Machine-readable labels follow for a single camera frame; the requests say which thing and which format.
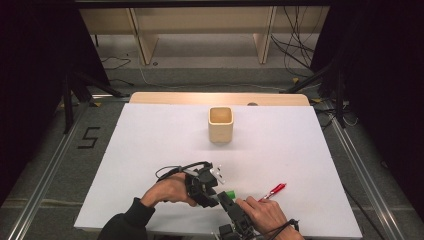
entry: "white table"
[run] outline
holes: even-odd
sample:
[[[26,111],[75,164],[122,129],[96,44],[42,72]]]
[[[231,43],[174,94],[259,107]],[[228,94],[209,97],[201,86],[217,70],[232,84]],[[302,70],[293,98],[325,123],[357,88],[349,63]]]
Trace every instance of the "white table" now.
[[[75,227],[100,230],[164,166],[210,161],[222,165],[227,181],[217,192],[260,198],[287,183],[273,200],[300,220],[305,237],[362,237],[312,107],[231,106],[234,138],[226,145],[208,140],[209,107],[126,104]],[[156,209],[147,225],[153,233],[206,235],[230,223],[220,206],[159,203]]]

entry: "red pen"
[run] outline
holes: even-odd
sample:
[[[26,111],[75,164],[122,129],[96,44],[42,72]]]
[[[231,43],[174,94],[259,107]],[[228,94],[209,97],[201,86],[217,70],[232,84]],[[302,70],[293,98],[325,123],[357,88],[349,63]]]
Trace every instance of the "red pen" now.
[[[272,197],[273,195],[275,195],[276,193],[278,193],[279,191],[281,191],[283,188],[286,187],[286,183],[280,183],[278,184],[274,189],[272,189],[271,191],[269,191],[269,193],[267,195],[265,195],[263,198],[261,198],[259,200],[262,201],[263,199],[269,199],[270,197]]]

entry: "gray floor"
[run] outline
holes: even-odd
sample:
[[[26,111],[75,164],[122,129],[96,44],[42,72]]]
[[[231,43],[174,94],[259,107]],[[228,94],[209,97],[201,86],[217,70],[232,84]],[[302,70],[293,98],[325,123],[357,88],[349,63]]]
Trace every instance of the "gray floor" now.
[[[137,91],[277,93],[279,89],[293,86],[294,76],[282,63],[284,56],[280,52],[270,51],[267,64],[259,65],[255,58],[253,42],[249,36],[203,37],[210,41],[209,45],[204,44],[205,38],[188,37],[186,41],[183,41],[184,36],[163,36],[152,60],[152,63],[157,63],[156,65],[139,67],[131,39],[126,37],[104,36],[100,39],[99,55],[103,59],[110,56],[131,59],[129,64],[119,69],[107,70],[110,79],[120,79],[134,84],[134,86],[130,86],[119,80],[111,81],[115,89],[124,93]],[[114,68],[123,62],[125,61],[115,59],[115,61],[106,61],[104,66],[105,68]],[[310,74],[308,70],[301,69],[299,66],[290,65],[290,67],[297,73]],[[102,94],[96,88],[90,88],[90,90],[93,94]],[[317,97],[316,90],[317,87],[312,85],[302,93],[314,98]],[[107,148],[125,103],[124,100],[97,99],[95,102],[99,102],[100,105],[91,105],[85,111],[81,105],[75,107],[77,113],[83,112],[83,114],[25,239],[96,239],[97,233],[74,229],[73,223]],[[316,107],[324,108],[324,104],[318,104]],[[329,121],[329,117],[325,114],[317,116],[322,125]],[[346,115],[346,120],[354,122],[354,114]],[[78,146],[91,144],[91,141],[87,142],[82,139],[88,127],[99,127],[98,130],[91,132],[98,137],[98,141],[94,148],[79,149]],[[34,159],[28,163],[0,209],[0,239],[7,239],[63,138],[64,110],[60,106],[58,106],[49,129]],[[372,173],[372,179],[395,216],[405,239],[423,239],[423,222],[403,195],[390,171],[381,165],[382,159],[361,126],[360,120],[355,126],[347,125],[346,129],[362,161]],[[384,237],[388,239],[333,125],[325,128],[323,133],[342,183],[370,216]],[[359,206],[350,197],[348,199],[364,239],[380,239],[370,221],[360,211]]]

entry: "green cap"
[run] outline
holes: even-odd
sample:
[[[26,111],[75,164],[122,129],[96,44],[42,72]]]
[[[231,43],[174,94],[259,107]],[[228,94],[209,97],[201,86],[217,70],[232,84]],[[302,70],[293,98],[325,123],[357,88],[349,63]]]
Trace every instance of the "green cap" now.
[[[225,192],[227,194],[227,196],[231,199],[235,199],[236,198],[236,193],[234,192],[234,190],[231,191],[227,191]]]

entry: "wooden cup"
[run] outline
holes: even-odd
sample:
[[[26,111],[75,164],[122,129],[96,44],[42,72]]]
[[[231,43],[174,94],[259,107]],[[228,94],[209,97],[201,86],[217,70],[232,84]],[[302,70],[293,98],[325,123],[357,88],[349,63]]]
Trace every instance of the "wooden cup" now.
[[[233,138],[233,112],[229,107],[209,109],[209,140],[213,143],[228,143]]]

